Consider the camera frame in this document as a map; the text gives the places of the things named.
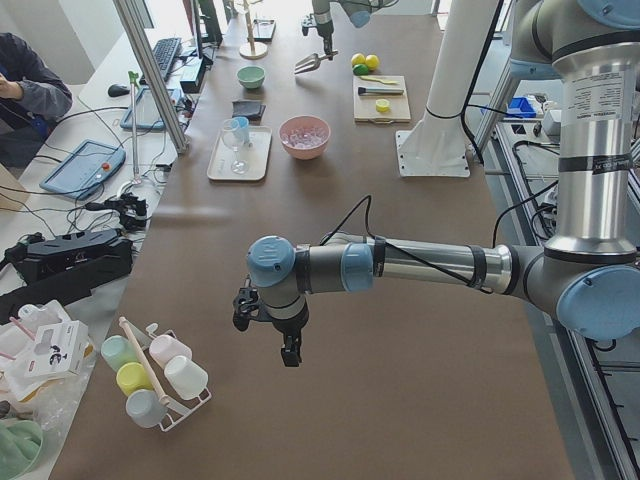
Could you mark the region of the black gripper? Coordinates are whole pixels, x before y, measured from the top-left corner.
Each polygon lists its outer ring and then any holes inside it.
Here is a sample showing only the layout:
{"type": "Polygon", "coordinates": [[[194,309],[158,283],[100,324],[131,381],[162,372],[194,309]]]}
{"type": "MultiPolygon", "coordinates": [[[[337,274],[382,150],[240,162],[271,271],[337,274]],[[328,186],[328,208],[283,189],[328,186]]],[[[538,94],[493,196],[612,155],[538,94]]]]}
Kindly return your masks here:
{"type": "Polygon", "coordinates": [[[320,30],[319,35],[323,40],[323,49],[325,52],[333,51],[333,31],[332,30],[320,30]]]}
{"type": "Polygon", "coordinates": [[[285,367],[299,367],[302,363],[302,329],[306,326],[308,319],[308,309],[302,309],[291,318],[272,319],[274,328],[283,335],[281,358],[285,367]]]}

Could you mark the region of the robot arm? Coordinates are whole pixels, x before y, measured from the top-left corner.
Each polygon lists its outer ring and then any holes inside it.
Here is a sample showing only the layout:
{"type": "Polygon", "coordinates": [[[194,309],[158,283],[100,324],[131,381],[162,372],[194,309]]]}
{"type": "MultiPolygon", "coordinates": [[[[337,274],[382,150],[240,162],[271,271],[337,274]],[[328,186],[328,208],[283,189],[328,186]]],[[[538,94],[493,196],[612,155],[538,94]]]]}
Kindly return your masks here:
{"type": "Polygon", "coordinates": [[[625,236],[632,100],[639,66],[635,1],[520,1],[514,73],[563,84],[556,228],[541,247],[455,246],[328,234],[317,246],[278,236],[254,242],[233,322],[271,323],[288,366],[301,361],[312,293],[362,291],[388,276],[513,295],[564,327],[603,341],[639,325],[637,249],[625,236]]]}
{"type": "Polygon", "coordinates": [[[374,13],[391,8],[396,4],[392,0],[313,0],[311,18],[315,22],[318,35],[323,41],[325,54],[333,54],[334,22],[332,5],[336,4],[344,12],[355,28],[364,27],[374,13]]]}

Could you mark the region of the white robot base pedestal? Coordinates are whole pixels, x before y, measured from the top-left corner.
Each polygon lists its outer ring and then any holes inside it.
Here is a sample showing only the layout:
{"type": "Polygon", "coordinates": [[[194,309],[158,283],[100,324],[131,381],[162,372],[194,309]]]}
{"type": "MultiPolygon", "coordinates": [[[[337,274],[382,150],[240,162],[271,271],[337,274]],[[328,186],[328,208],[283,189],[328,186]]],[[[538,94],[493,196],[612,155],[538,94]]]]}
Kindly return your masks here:
{"type": "Polygon", "coordinates": [[[396,135],[401,176],[470,176],[463,109],[474,89],[478,62],[485,44],[493,37],[501,9],[500,1],[451,3],[425,113],[412,130],[396,135]]]}

